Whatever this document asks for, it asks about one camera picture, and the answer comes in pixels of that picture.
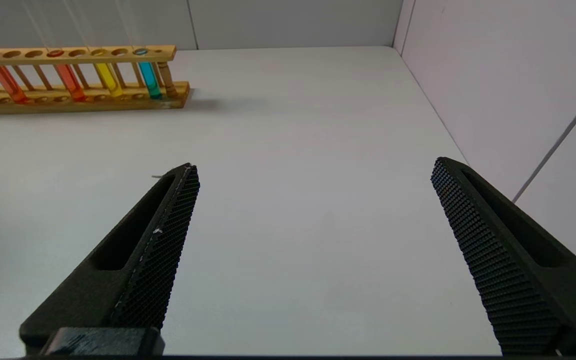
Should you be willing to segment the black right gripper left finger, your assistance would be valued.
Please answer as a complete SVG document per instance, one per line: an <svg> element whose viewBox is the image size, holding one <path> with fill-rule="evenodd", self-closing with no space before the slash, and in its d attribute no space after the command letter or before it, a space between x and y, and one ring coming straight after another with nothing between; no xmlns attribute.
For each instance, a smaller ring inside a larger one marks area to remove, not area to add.
<svg viewBox="0 0 576 360"><path fill-rule="evenodd" d="M190 163L165 173L23 321L25 348L60 328L161 330L200 188Z"/></svg>

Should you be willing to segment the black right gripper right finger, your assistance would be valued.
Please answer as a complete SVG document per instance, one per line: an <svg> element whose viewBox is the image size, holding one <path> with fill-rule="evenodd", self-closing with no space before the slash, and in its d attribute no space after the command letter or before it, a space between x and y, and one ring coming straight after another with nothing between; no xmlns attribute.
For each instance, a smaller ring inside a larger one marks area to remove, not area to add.
<svg viewBox="0 0 576 360"><path fill-rule="evenodd" d="M504 356L576 356L576 255L466 164L430 182Z"/></svg>

